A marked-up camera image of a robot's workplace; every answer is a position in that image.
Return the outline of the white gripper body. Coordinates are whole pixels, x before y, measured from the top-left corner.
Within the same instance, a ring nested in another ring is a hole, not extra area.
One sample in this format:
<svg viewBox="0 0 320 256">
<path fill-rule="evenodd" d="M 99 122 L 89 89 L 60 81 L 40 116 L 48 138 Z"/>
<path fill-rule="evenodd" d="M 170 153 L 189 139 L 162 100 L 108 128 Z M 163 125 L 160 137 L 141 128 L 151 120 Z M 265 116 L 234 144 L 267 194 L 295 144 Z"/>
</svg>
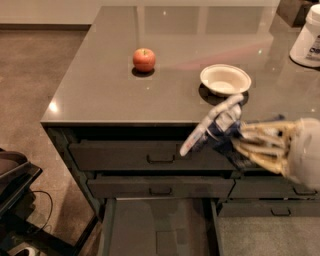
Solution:
<svg viewBox="0 0 320 256">
<path fill-rule="evenodd" d="M 297 122 L 288 154 L 287 178 L 320 190 L 320 121 L 306 118 Z"/>
</svg>

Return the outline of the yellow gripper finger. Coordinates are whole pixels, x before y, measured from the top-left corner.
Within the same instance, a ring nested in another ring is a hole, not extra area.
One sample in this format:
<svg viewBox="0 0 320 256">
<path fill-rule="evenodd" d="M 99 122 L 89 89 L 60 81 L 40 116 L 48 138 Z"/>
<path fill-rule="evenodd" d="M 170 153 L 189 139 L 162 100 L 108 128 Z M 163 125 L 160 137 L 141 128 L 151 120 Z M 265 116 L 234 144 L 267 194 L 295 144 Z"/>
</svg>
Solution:
<svg viewBox="0 0 320 256">
<path fill-rule="evenodd" d="M 254 143 L 287 144 L 296 130 L 296 123 L 291 121 L 273 121 L 262 123 L 242 123 L 242 137 Z"/>
<path fill-rule="evenodd" d="M 287 175 L 288 160 L 284 149 L 254 145 L 240 139 L 233 139 L 232 144 L 239 153 L 260 167 L 275 174 Z"/>
</svg>

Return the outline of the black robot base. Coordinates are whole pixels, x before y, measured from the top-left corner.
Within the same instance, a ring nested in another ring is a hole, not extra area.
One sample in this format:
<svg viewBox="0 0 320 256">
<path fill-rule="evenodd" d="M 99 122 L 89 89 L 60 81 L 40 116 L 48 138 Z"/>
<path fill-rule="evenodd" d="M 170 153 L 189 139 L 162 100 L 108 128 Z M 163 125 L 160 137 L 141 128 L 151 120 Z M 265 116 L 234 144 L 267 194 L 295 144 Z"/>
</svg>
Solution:
<svg viewBox="0 0 320 256">
<path fill-rule="evenodd" d="M 47 233 L 44 227 L 37 227 L 27 220 L 31 215 L 29 205 L 35 200 L 31 184 L 43 170 L 32 164 L 27 157 L 16 151 L 0 150 L 0 222 L 1 240 L 17 235 L 30 246 L 17 256 L 35 256 L 44 251 L 48 256 L 78 256 L 91 235 L 98 218 L 93 216 L 75 245 Z"/>
</svg>

